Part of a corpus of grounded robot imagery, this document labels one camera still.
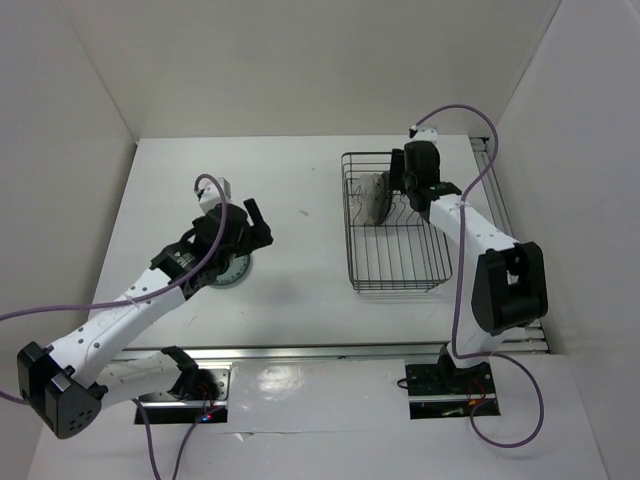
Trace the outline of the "clear square glass plate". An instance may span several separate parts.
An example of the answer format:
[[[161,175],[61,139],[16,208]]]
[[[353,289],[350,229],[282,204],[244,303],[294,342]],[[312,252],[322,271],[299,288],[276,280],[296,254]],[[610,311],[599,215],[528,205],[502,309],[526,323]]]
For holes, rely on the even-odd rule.
[[[377,197],[379,195],[378,181],[380,179],[380,174],[364,174],[360,178],[367,178],[369,180],[369,220],[365,226],[375,226],[377,225],[376,218],[379,209]]]

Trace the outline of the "blue white patterned plate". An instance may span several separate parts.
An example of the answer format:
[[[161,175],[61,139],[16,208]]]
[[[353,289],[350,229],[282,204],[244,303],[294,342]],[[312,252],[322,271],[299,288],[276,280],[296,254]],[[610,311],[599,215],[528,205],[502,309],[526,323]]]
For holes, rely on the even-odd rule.
[[[236,257],[229,268],[218,275],[212,283],[213,288],[230,288],[241,283],[251,271],[252,257],[245,255]]]

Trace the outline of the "clear textured glass plate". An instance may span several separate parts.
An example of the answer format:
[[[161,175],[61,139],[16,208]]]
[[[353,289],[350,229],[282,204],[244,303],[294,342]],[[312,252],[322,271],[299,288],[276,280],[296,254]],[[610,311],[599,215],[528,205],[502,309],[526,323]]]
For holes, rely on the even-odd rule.
[[[356,178],[352,183],[350,213],[354,226],[364,226],[369,220],[369,180]]]

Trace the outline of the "black glossy plate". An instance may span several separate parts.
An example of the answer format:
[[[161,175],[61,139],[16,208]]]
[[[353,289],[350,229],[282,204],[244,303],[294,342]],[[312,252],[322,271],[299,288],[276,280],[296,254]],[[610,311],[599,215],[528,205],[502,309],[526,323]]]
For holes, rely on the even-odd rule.
[[[393,190],[390,186],[390,174],[388,171],[384,171],[380,174],[378,181],[379,195],[377,197],[379,203],[378,214],[376,218],[376,224],[382,225],[385,223],[393,203]]]

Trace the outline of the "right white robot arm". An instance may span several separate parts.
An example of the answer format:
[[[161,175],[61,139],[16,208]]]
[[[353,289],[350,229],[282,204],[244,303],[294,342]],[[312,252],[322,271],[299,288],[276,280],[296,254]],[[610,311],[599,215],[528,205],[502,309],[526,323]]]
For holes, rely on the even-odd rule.
[[[549,304],[539,245],[487,220],[460,188],[442,180],[440,164],[434,143],[411,141],[393,150],[389,178],[414,212],[458,246],[452,336],[439,353],[436,379],[444,390],[459,392],[511,333],[544,317]]]

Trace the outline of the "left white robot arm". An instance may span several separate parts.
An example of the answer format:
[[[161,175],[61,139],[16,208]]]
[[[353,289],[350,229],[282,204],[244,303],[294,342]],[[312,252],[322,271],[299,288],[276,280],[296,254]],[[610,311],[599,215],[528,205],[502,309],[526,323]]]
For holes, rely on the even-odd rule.
[[[101,410],[149,393],[210,400],[214,378],[178,346],[138,360],[115,358],[161,317],[213,285],[234,261],[272,242],[255,200],[216,205],[152,259],[118,307],[47,347],[23,347],[17,355],[22,398],[59,439],[79,434]]]

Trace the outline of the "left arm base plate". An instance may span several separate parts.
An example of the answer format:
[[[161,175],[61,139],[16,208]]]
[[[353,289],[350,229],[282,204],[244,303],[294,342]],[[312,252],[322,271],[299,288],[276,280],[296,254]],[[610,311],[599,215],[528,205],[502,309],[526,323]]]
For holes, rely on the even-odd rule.
[[[204,362],[188,393],[153,392],[139,402],[151,425],[187,425],[202,414],[202,424],[223,424],[228,420],[231,364]]]

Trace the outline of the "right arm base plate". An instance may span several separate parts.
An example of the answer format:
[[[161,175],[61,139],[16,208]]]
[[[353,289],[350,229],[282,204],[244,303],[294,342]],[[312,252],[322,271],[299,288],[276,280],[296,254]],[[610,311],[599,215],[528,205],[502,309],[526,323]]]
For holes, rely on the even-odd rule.
[[[446,346],[434,363],[407,364],[396,386],[408,394],[412,420],[469,417],[474,408],[477,416],[500,415],[489,363],[459,369]]]

